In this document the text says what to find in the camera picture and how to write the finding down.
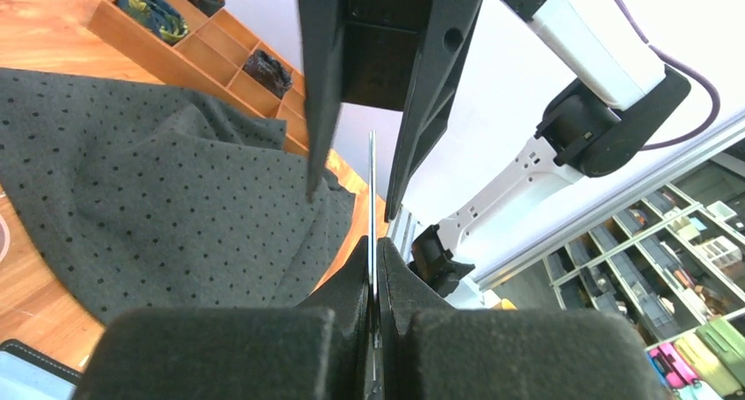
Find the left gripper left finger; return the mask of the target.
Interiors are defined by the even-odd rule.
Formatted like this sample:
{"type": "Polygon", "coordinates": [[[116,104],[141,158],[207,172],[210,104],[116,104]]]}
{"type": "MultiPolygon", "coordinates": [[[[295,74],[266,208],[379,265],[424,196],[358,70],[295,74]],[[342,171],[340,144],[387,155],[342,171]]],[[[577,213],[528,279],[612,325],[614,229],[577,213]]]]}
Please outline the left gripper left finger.
{"type": "Polygon", "coordinates": [[[76,399],[362,399],[366,237],[292,308],[143,308],[115,318],[76,399]]]}

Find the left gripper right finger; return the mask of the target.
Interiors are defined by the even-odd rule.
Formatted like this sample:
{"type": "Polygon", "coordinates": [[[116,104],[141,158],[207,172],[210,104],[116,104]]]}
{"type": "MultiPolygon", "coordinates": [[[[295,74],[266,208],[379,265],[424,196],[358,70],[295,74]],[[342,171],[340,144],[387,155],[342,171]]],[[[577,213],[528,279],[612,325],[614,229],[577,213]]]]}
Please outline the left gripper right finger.
{"type": "Polygon", "coordinates": [[[455,309],[378,242],[386,399],[664,399],[622,318],[589,309],[455,309]]]}

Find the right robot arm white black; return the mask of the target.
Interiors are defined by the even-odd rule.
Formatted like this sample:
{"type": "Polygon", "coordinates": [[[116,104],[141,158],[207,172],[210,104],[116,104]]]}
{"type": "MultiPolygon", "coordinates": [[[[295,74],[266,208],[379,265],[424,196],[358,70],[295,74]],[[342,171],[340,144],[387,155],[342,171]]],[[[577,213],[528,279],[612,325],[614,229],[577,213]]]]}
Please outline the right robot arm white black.
{"type": "MultiPolygon", "coordinates": [[[[580,178],[626,165],[680,106],[691,74],[646,45],[619,0],[500,0],[575,74],[499,175],[412,244],[411,270],[440,295],[473,270],[458,250],[580,178]]],[[[313,195],[342,104],[402,115],[385,217],[447,129],[483,0],[298,0],[313,195]]]]}

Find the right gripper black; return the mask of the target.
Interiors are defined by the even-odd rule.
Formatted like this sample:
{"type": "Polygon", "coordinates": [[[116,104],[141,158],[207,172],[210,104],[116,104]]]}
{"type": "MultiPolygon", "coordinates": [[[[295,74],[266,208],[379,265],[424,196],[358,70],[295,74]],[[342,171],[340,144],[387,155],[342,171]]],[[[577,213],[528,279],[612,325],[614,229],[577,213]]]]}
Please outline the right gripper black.
{"type": "Polygon", "coordinates": [[[307,197],[312,200],[321,183],[342,98],[392,111],[404,107],[387,193],[385,220],[390,222],[409,182],[424,122],[482,0],[347,0],[345,22],[342,1],[298,0],[307,197]]]}

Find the black leather card holder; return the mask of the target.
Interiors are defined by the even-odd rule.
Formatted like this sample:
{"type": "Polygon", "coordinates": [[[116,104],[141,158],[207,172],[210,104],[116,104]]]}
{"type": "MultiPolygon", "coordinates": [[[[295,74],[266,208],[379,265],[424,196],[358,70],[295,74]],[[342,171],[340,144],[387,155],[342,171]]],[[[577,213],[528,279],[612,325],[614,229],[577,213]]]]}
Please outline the black leather card holder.
{"type": "Polygon", "coordinates": [[[81,374],[17,339],[1,343],[1,400],[71,399],[81,374]]]}

